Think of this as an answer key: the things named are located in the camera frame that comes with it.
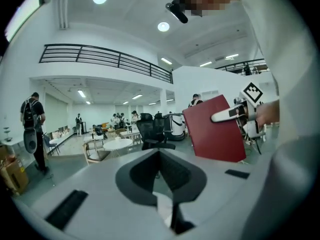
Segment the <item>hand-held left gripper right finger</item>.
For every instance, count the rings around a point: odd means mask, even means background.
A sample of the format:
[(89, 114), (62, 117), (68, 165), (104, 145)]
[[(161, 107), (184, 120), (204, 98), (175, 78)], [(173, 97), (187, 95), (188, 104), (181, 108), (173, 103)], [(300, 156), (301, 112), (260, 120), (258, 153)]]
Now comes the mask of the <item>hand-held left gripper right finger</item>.
[(200, 226), (244, 186), (256, 165), (159, 150), (159, 172), (171, 193), (170, 240), (179, 231)]

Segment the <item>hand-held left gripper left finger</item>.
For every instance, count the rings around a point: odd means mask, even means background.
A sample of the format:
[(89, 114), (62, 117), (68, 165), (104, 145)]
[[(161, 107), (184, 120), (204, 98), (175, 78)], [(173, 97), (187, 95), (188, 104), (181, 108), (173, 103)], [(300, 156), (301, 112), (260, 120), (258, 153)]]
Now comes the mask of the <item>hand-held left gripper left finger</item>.
[[(14, 203), (28, 223), (49, 240), (171, 240), (175, 234), (165, 225), (155, 206), (131, 202), (118, 189), (118, 169), (145, 155), (136, 152), (88, 165), (41, 196), (32, 207)], [(73, 190), (88, 195), (64, 230), (45, 218)]]

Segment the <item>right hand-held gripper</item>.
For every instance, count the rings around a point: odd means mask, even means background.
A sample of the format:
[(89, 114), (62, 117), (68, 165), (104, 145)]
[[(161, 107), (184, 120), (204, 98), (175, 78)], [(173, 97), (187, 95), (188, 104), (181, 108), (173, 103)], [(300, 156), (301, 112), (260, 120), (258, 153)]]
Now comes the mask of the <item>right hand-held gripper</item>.
[(257, 108), (261, 104), (262, 95), (263, 92), (250, 82), (234, 99), (235, 106), (214, 113), (210, 119), (213, 123), (237, 120), (240, 129), (248, 138), (260, 138), (264, 133), (257, 122)]

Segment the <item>red book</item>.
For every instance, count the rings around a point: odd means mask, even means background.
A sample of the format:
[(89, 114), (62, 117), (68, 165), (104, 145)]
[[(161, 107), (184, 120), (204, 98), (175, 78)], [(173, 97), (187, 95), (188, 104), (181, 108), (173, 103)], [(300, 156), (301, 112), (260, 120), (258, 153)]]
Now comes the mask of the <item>red book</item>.
[(211, 120), (213, 114), (229, 108), (227, 100), (221, 94), (183, 110), (196, 156), (234, 163), (246, 158), (237, 122), (234, 119), (222, 122)]

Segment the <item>wooden chair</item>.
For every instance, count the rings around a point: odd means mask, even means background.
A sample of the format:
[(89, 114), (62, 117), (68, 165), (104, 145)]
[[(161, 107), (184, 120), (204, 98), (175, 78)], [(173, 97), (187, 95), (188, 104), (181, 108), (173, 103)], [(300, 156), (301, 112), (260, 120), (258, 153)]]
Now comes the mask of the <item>wooden chair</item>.
[(83, 154), (88, 165), (102, 162), (111, 154), (111, 151), (104, 149), (103, 144), (103, 139), (91, 138), (83, 142)]

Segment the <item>white round table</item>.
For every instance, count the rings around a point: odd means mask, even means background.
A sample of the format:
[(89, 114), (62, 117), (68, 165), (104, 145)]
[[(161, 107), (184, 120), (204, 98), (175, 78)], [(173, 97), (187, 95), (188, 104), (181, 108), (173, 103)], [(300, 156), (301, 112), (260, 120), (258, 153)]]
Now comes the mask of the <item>white round table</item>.
[(115, 158), (120, 156), (119, 150), (128, 148), (132, 146), (132, 144), (133, 144), (133, 141), (131, 139), (116, 137), (115, 140), (107, 141), (103, 145), (103, 149), (105, 151), (110, 152), (111, 157)]

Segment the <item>black balcony railing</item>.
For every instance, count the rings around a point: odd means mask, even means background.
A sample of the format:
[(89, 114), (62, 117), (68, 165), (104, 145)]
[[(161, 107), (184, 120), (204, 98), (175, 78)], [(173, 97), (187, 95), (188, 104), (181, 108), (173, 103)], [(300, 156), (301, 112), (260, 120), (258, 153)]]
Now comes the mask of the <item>black balcony railing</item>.
[(261, 73), (270, 71), (266, 61), (263, 58), (232, 63), (217, 67), (216, 69), (241, 76), (259, 75)]
[(173, 84), (172, 72), (117, 50), (86, 44), (50, 43), (43, 46), (39, 63), (84, 63), (138, 73)]

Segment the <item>white wheeled robot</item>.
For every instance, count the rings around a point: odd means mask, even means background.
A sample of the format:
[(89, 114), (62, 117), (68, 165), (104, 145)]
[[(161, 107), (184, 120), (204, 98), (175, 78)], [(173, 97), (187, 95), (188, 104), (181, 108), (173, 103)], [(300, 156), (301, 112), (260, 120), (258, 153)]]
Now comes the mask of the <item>white wheeled robot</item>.
[(169, 141), (182, 141), (185, 138), (185, 122), (182, 113), (169, 113), (164, 117), (164, 131)]

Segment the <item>wooden table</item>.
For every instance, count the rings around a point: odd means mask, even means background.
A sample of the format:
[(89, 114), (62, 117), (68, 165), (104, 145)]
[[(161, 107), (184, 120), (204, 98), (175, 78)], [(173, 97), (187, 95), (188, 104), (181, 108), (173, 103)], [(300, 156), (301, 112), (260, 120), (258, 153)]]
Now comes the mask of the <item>wooden table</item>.
[(139, 131), (133, 131), (133, 132), (121, 132), (119, 134), (119, 136), (122, 138), (122, 139), (130, 139), (132, 140), (133, 144), (141, 144), (142, 143), (142, 140), (141, 140), (141, 134)]

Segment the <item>blue chair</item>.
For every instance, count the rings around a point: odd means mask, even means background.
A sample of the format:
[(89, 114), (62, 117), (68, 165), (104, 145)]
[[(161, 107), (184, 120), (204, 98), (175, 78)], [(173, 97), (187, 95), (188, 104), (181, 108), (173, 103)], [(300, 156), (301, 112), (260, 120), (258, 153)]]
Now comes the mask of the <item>blue chair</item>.
[(46, 145), (46, 147), (48, 148), (48, 154), (49, 155), (53, 155), (54, 152), (57, 153), (57, 155), (60, 155), (60, 150), (59, 150), (59, 146), (57, 143), (51, 143), (50, 142), (50, 138), (47, 135), (43, 135), (43, 141)]

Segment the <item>black office chair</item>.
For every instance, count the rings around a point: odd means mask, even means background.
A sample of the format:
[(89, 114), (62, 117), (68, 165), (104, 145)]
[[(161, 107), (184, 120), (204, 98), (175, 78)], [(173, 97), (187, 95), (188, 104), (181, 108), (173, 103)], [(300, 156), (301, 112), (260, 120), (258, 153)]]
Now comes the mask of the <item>black office chair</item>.
[(166, 118), (163, 117), (162, 113), (156, 113), (153, 119), (153, 130), (156, 135), (163, 134), (165, 132)]
[(176, 146), (167, 143), (167, 137), (164, 133), (156, 135), (154, 132), (154, 118), (149, 113), (141, 113), (140, 120), (136, 122), (137, 128), (141, 135), (142, 147), (141, 150), (149, 149), (172, 149), (175, 150)]

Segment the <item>person's beige shirt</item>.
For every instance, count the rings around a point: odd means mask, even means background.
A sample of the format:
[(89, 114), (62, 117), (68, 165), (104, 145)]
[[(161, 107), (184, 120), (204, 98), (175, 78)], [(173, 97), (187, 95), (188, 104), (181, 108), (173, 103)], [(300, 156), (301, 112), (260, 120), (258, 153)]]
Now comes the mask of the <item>person's beige shirt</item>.
[(320, 177), (320, 54), (289, 0), (240, 0), (279, 90), (279, 134), (241, 240), (312, 237)]

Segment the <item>white roller blind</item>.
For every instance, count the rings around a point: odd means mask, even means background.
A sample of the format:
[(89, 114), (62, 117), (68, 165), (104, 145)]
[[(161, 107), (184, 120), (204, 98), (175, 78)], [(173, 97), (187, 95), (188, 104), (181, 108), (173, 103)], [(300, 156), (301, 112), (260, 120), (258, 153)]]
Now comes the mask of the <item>white roller blind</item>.
[(66, 102), (46, 93), (44, 105), (46, 116), (44, 124), (47, 133), (56, 132), (59, 128), (68, 125), (68, 104)]

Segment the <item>cardboard box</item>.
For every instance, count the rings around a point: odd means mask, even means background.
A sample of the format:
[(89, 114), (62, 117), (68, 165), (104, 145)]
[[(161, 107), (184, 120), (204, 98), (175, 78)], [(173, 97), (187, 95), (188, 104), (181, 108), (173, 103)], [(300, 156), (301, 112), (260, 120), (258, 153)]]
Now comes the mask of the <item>cardboard box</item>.
[(1, 160), (0, 176), (13, 196), (20, 196), (23, 194), (29, 184), (25, 167), (19, 159)]

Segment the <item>white side table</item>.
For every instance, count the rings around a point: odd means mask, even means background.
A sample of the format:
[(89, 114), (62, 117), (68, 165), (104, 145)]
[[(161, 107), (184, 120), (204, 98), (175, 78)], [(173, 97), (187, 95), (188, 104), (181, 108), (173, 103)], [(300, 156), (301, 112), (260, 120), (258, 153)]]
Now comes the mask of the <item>white side table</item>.
[(11, 138), (10, 141), (7, 141), (5, 139), (0, 140), (0, 144), (9, 146), (12, 150), (18, 150), (18, 149), (21, 149), (25, 146), (24, 139), (22, 136), (14, 136), (14, 137), (10, 137), (10, 138)]

